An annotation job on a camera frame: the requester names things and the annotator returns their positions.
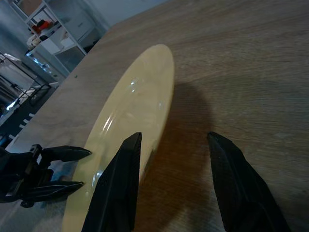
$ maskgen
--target yellow plate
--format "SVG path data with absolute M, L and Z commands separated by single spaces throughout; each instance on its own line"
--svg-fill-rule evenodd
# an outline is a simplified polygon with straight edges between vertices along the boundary
M 85 149 L 92 155 L 78 162 L 73 181 L 85 185 L 70 195 L 63 217 L 63 232 L 82 230 L 98 178 L 119 149 L 122 141 L 142 132 L 140 180 L 147 161 L 156 150 L 171 104 L 174 61 L 165 45 L 152 46 L 128 68 L 106 101 Z

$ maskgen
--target wooden table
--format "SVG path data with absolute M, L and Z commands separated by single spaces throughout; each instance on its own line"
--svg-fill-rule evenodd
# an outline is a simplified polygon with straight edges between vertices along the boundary
M 175 59 L 175 92 L 161 144 L 140 186 L 135 231 L 224 231 L 208 131 L 239 146 L 291 230 L 308 231 L 308 10 L 305 0 L 175 0 L 117 24 L 11 150 L 25 151 L 33 143 L 83 146 L 126 68 L 146 48 L 166 44 Z M 66 170 L 72 173 L 72 166 Z M 9 231 L 7 221 L 32 214 L 35 222 L 27 222 L 32 225 L 25 231 L 60 231 L 64 204 L 15 206 L 2 223 Z

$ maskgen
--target wood grain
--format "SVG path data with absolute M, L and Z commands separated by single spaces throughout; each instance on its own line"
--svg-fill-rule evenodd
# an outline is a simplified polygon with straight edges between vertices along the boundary
M 175 0 L 117 24 L 13 150 L 33 143 L 83 146 L 126 68 L 146 48 L 166 44 L 175 59 L 175 93 L 140 186 L 135 231 L 224 231 L 211 179 L 210 130 L 242 149 L 291 230 L 308 231 L 308 12 L 305 0 Z

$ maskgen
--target table surface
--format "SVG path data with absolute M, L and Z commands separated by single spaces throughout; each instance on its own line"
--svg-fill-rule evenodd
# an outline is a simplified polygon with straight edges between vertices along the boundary
M 243 151 L 291 230 L 308 231 L 308 10 L 305 0 L 175 0 L 117 24 L 22 130 L 11 151 L 35 143 L 83 146 L 127 67 L 146 48 L 166 44 L 175 60 L 174 97 L 140 186 L 135 231 L 224 231 L 208 131 Z M 72 163 L 54 166 L 66 174 L 74 169 Z M 2 204 L 1 231 L 60 231 L 64 206 Z

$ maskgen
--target wall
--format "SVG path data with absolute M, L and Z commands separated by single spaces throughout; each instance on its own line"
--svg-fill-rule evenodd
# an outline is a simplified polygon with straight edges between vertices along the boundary
M 113 26 L 168 0 L 85 0 Z

